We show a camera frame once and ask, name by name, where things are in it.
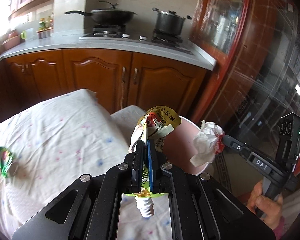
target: green mug handle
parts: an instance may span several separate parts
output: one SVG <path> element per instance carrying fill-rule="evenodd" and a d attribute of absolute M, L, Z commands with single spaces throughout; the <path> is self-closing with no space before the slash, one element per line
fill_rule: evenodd
<path fill-rule="evenodd" d="M 25 39 L 27 38 L 26 31 L 23 31 L 23 32 L 20 34 L 20 37 L 21 37 L 21 39 L 25 40 Z"/>

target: metal screw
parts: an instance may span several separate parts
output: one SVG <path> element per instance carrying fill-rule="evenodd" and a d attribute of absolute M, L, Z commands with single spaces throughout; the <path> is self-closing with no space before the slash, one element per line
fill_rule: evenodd
<path fill-rule="evenodd" d="M 80 177 L 80 180 L 81 180 L 82 182 L 89 181 L 89 180 L 90 180 L 90 175 L 84 174 L 84 175 L 82 175 L 82 176 Z"/>
<path fill-rule="evenodd" d="M 170 170 L 172 168 L 172 164 L 171 163 L 164 163 L 164 164 L 162 164 L 162 168 L 164 170 Z"/>
<path fill-rule="evenodd" d="M 202 180 L 209 180 L 210 179 L 210 175 L 208 173 L 201 173 L 200 174 L 200 178 Z"/>
<path fill-rule="evenodd" d="M 129 168 L 129 165 L 127 163 L 120 163 L 119 164 L 119 170 L 126 170 L 127 168 Z"/>

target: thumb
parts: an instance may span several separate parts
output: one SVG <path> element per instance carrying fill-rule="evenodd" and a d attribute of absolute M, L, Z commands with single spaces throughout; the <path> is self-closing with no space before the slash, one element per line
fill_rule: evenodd
<path fill-rule="evenodd" d="M 268 216 L 277 216 L 281 211 L 281 206 L 265 196 L 256 199 L 256 206 Z"/>

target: black wok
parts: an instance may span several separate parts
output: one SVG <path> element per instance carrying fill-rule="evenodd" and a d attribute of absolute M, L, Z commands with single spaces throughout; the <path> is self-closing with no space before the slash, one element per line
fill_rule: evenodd
<path fill-rule="evenodd" d="M 65 12 L 65 14 L 77 13 L 84 16 L 91 16 L 91 18 L 100 25 L 124 25 L 132 19 L 134 14 L 136 14 L 134 12 L 117 9 L 116 6 L 118 4 L 110 4 L 112 7 L 107 9 L 92 10 L 90 12 L 69 11 Z"/>

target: pot handle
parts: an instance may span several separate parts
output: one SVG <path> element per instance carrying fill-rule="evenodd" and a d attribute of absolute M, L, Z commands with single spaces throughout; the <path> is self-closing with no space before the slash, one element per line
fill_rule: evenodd
<path fill-rule="evenodd" d="M 65 12 L 65 14 L 72 14 L 72 13 L 78 13 L 78 14 L 81 14 L 83 16 L 91 16 L 92 13 L 86 13 L 86 12 L 82 12 L 82 11 L 68 11 L 68 12 Z"/>
<path fill-rule="evenodd" d="M 108 4 L 111 4 L 111 6 L 112 6 L 113 9 L 116 9 L 116 6 L 119 5 L 118 3 L 112 4 L 112 3 L 107 2 L 107 1 L 98 1 L 98 2 L 106 2 Z"/>

